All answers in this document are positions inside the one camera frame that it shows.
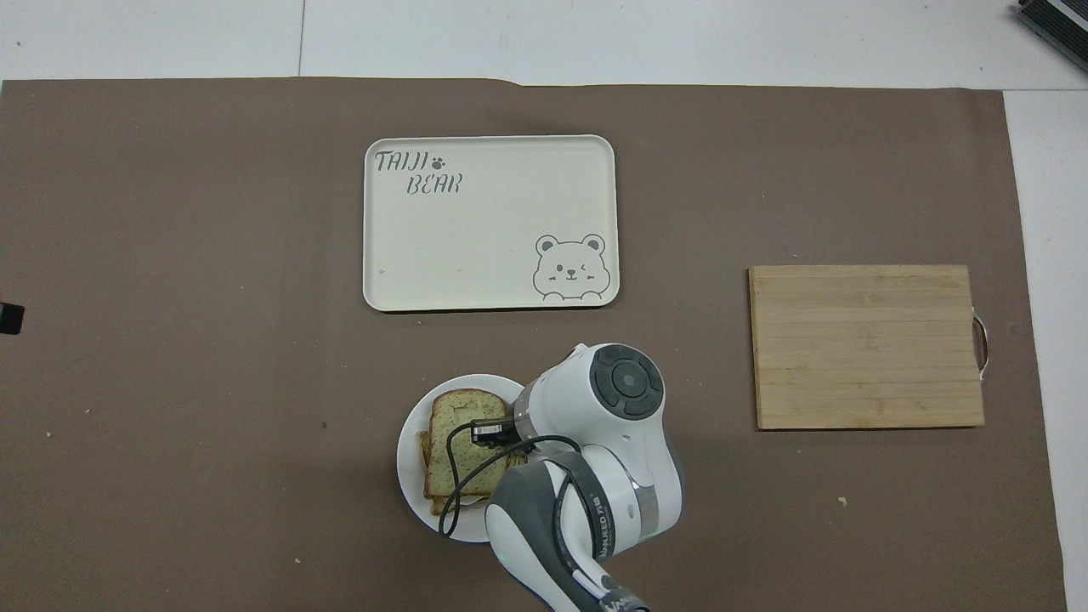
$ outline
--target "cutting board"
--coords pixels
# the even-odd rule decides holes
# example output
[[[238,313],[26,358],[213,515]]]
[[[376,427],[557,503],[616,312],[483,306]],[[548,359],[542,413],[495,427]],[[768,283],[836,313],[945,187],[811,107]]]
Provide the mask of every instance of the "cutting board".
[[[965,266],[749,271],[761,429],[982,425]]]

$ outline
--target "black cable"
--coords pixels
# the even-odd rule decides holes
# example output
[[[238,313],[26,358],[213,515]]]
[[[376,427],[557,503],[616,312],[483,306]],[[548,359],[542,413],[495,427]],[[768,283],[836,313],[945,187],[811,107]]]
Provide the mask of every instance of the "black cable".
[[[446,454],[449,456],[449,468],[450,468],[450,472],[453,472],[453,474],[454,474],[454,482],[457,482],[457,486],[454,487],[454,491],[452,493],[449,493],[449,497],[446,499],[446,504],[442,506],[442,514],[438,516],[438,534],[443,538],[450,537],[454,534],[454,530],[457,529],[457,519],[460,516],[460,510],[461,510],[461,489],[463,489],[465,487],[467,487],[468,484],[469,484],[469,481],[471,481],[473,478],[475,478],[481,472],[483,472],[484,469],[487,469],[491,466],[491,464],[493,464],[496,461],[498,461],[498,460],[500,460],[500,458],[509,455],[510,453],[515,453],[515,452],[520,451],[522,449],[528,449],[528,448],[532,446],[533,444],[535,444],[536,442],[548,442],[548,441],[562,442],[564,444],[567,444],[568,446],[570,446],[571,449],[573,449],[574,452],[581,452],[581,450],[582,450],[582,448],[578,444],[578,442],[571,440],[570,438],[567,438],[566,436],[537,436],[536,438],[529,438],[528,440],[522,440],[522,441],[517,442],[515,444],[510,444],[509,446],[507,446],[507,448],[503,449],[502,451],[495,453],[494,456],[487,457],[486,461],[484,461],[483,463],[481,463],[480,465],[478,465],[475,469],[473,469],[472,472],[470,472],[469,475],[465,477],[465,480],[461,480],[460,482],[458,482],[457,481],[457,460],[454,458],[453,440],[454,440],[454,434],[455,433],[457,433],[459,431],[463,431],[463,430],[468,429],[469,427],[472,427],[471,423],[466,423],[463,425],[459,425],[459,426],[457,426],[456,429],[454,429],[453,431],[449,432],[449,436],[446,437]],[[454,506],[454,518],[453,518],[453,522],[449,525],[449,531],[446,531],[446,529],[445,529],[446,515],[449,514],[449,506],[450,505]]]

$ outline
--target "metal handle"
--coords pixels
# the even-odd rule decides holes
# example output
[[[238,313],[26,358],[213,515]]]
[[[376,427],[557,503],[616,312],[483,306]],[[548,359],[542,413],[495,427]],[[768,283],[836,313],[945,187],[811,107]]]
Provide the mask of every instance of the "metal handle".
[[[975,338],[975,363],[978,364],[978,379],[986,376],[986,367],[990,365],[990,344],[986,331],[986,323],[978,316],[978,310],[974,311],[972,320],[972,331]]]

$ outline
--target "bread slice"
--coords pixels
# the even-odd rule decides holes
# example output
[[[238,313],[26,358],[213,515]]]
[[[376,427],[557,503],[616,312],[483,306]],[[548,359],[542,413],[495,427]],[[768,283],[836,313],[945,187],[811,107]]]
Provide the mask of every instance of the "bread slice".
[[[457,389],[447,391],[435,397],[431,405],[431,426],[428,430],[429,456],[426,462],[426,480],[423,485],[423,497],[433,500],[436,497],[448,497],[454,492],[454,476],[449,469],[449,457],[446,454],[446,438],[457,426],[478,418],[499,418],[509,415],[509,408],[502,397],[479,389]],[[472,443],[468,431],[458,432],[454,438],[454,457],[457,460],[457,474],[465,478],[481,463],[499,452],[497,449],[486,449]],[[461,490],[463,495],[491,495],[498,479],[506,472],[509,458],[497,461]]]

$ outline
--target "bear drawing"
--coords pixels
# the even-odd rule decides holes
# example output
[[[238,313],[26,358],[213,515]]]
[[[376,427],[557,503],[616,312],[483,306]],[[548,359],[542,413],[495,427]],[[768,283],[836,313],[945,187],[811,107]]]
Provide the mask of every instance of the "bear drawing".
[[[588,295],[601,297],[611,283],[605,269],[605,241],[590,234],[581,242],[559,242],[555,236],[536,238],[540,261],[533,274],[533,286],[544,296],[562,299],[582,299]]]

